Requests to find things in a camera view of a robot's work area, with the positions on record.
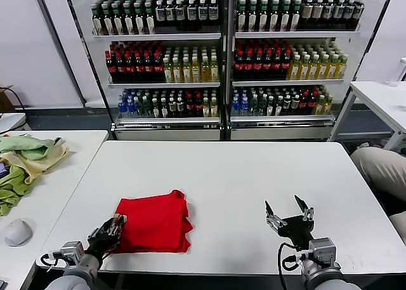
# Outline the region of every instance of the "table leg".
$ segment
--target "table leg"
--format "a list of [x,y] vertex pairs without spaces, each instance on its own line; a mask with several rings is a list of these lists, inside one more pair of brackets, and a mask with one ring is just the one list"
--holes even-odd
[[340,114],[338,115],[337,121],[331,131],[330,137],[327,139],[327,142],[334,142],[336,140],[341,126],[343,125],[343,121],[347,118],[347,115],[350,112],[356,98],[357,96],[354,94],[354,91],[351,90],[344,102],[344,105],[340,111]]
[[398,146],[405,138],[405,134],[401,131],[395,131],[383,149],[391,150]]

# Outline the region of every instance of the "cloth pile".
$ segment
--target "cloth pile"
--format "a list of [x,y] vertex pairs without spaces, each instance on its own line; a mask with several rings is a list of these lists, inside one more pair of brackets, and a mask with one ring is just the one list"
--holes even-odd
[[186,233],[193,229],[185,195],[170,194],[139,199],[121,199],[116,213],[127,216],[120,245],[114,253],[187,252]]
[[30,184],[67,155],[61,138],[38,140],[28,135],[0,137],[0,216],[30,191]]

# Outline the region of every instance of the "red cloth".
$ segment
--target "red cloth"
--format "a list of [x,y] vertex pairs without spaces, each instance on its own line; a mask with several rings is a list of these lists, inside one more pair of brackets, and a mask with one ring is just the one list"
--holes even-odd
[[193,229],[185,195],[179,190],[170,194],[121,199],[116,213],[127,216],[120,245],[114,253],[186,252],[190,243],[186,233]]

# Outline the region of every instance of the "computer mouse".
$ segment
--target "computer mouse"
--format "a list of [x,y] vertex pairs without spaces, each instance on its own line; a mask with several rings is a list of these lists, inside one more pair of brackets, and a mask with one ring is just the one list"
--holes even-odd
[[25,221],[16,219],[6,227],[5,234],[5,243],[10,247],[18,247],[31,239],[32,230]]

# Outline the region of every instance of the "beverage shelf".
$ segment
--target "beverage shelf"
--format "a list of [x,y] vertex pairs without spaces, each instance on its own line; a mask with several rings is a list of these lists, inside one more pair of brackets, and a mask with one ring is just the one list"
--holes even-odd
[[220,39],[221,33],[174,33],[174,34],[144,34],[144,35],[111,35],[93,36],[103,41],[203,41]]
[[123,84],[108,84],[111,89],[165,89],[165,88],[216,88],[220,86],[219,82],[137,82]]
[[342,84],[343,79],[305,79],[296,81],[234,81],[233,87],[254,86],[289,86],[289,85],[336,85]]
[[328,38],[355,37],[359,31],[236,32],[235,38]]

